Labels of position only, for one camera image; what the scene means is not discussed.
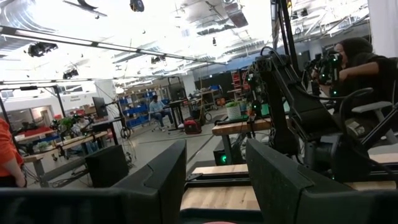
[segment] orange shirt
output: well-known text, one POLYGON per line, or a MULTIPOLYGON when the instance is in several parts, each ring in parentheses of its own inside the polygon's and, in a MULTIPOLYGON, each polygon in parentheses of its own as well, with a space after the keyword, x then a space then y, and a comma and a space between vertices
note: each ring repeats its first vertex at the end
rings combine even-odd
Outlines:
MULTIPOLYGON (((12 135, 9 131, 9 125, 5 120, 0 119, 0 164, 4 164, 11 159, 16 158, 18 165, 24 163, 21 155, 12 141, 12 135)), ((11 175, 3 166, 0 166, 0 177, 11 175)))

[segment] person wearing hood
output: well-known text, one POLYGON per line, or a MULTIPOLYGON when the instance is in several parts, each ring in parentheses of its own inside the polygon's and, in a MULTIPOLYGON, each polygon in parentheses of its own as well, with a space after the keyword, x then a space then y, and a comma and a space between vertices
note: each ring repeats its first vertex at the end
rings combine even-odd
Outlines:
MULTIPOLYGON (((392 101, 394 82, 397 79, 397 63, 395 60, 374 54, 371 43, 361 37, 341 41, 335 45, 335 51, 342 56, 342 70, 339 74, 341 96, 347 96, 363 88, 373 88, 372 93, 354 98, 344 111, 347 119, 355 117, 358 119, 357 123, 366 123, 365 129, 371 130, 378 123, 374 112, 354 114, 351 109, 378 101, 392 101)), ((315 71, 312 75, 314 78, 319 77, 315 71)), ((330 86, 320 85, 320 88, 327 96, 330 96, 330 86)), ((339 113, 340 105, 341 100, 336 100, 334 114, 339 113)))

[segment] man sitting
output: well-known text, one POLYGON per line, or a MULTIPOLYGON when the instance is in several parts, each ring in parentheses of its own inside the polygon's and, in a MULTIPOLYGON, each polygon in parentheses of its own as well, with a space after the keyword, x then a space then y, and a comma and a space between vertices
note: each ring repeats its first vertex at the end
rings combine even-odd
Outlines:
POLYGON ((157 95, 152 97, 152 102, 149 104, 149 111, 153 114, 154 118, 159 121, 160 128, 164 132, 164 124, 163 124, 163 117, 168 116, 170 120, 170 124, 174 124, 172 114, 170 111, 163 110, 164 104, 161 101, 157 100, 157 95))

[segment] window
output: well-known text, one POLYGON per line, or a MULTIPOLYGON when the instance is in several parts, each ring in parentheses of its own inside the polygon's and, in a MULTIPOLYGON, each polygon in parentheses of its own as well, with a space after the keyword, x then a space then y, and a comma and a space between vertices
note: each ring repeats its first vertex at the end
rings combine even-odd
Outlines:
POLYGON ((14 97, 14 93, 12 91, 2 91, 1 97, 2 98, 14 97))

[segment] metal pipe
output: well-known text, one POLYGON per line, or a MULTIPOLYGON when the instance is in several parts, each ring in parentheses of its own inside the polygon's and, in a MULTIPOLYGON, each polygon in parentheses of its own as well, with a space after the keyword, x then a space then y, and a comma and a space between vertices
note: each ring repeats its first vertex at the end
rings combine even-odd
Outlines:
POLYGON ((62 99, 61 99, 61 96, 60 96, 60 92, 58 91, 58 86, 55 85, 55 86, 52 86, 52 88, 54 89, 54 93, 57 95, 58 102, 60 103, 61 111, 62 111, 62 116, 63 116, 64 118, 66 118, 67 115, 65 114, 65 109, 63 109, 62 99))
POLYGON ((61 44, 72 44, 72 45, 79 45, 84 47, 94 47, 99 49, 108 49, 108 50, 116 50, 120 52, 132 52, 132 53, 140 53, 144 55, 153 55, 153 56, 163 56, 169 58, 176 58, 181 60, 190 60, 194 62, 206 62, 210 64, 218 64, 218 65, 225 65, 225 63, 220 62, 212 62, 207 60, 202 60, 199 58, 193 57, 186 57, 181 55, 175 54, 167 54, 163 52, 154 52, 151 50, 139 49, 135 47, 127 47, 122 45, 116 44, 106 44, 92 40, 85 40, 85 39, 78 39, 73 37, 63 37, 60 35, 53 35, 53 34, 46 34, 43 32, 37 32, 32 30, 24 30, 24 29, 17 29, 8 26, 0 26, 0 34, 8 37, 13 37, 17 39, 28 39, 34 41, 42 41, 42 42, 53 42, 53 43, 61 43, 61 44))

